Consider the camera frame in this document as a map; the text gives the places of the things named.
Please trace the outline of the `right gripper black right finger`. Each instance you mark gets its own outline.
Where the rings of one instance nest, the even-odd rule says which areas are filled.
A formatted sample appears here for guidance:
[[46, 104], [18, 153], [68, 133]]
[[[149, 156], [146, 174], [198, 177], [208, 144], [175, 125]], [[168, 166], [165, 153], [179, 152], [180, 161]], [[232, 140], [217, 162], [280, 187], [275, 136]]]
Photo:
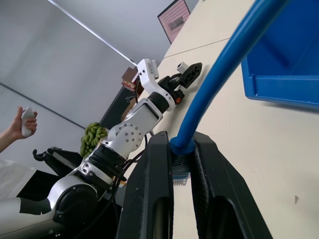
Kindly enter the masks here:
[[207, 135], [196, 132], [191, 189], [200, 239], [270, 239], [272, 235], [241, 174]]

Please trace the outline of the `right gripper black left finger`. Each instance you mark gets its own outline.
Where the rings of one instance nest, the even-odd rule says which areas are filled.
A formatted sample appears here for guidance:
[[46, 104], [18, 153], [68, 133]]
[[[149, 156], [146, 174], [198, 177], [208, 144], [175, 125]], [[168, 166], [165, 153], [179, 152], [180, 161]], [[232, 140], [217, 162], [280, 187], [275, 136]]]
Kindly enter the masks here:
[[119, 239], [170, 239], [173, 229], [171, 150], [167, 132], [150, 138], [129, 176]]

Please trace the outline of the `person's bare hand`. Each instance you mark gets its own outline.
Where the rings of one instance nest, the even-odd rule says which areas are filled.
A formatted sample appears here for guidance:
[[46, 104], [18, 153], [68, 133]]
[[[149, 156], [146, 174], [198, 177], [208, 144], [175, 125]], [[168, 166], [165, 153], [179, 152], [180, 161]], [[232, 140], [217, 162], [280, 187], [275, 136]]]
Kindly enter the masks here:
[[22, 119], [23, 112], [24, 112], [23, 108], [21, 106], [19, 106], [17, 108], [16, 116], [14, 117], [14, 119], [9, 127], [10, 135], [13, 137], [14, 140], [27, 138], [27, 136], [24, 136], [22, 134], [22, 131], [21, 131], [22, 126], [25, 126], [25, 128], [31, 132], [30, 136], [34, 135], [36, 132], [37, 112], [33, 112], [33, 117], [28, 117], [24, 120]]

